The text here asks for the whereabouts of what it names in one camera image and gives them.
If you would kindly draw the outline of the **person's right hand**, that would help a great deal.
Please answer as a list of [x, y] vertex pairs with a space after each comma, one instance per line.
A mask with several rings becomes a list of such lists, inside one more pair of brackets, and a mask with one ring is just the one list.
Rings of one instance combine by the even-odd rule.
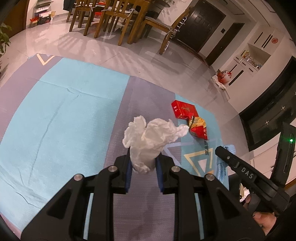
[[252, 217], [261, 227], [265, 235], [268, 235], [277, 220], [274, 213], [269, 212], [254, 212]]

